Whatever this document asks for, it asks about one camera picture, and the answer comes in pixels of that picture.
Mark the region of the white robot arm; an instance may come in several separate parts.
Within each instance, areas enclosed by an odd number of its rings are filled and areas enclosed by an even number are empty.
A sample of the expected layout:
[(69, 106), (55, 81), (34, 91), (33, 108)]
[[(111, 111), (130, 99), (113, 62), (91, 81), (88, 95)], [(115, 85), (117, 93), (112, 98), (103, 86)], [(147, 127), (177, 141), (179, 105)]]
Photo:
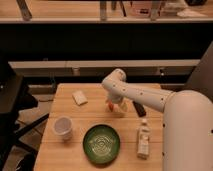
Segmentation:
[(129, 98), (163, 113), (163, 171), (213, 171), (213, 102), (200, 92), (178, 92), (129, 84), (122, 69), (102, 86), (108, 100)]

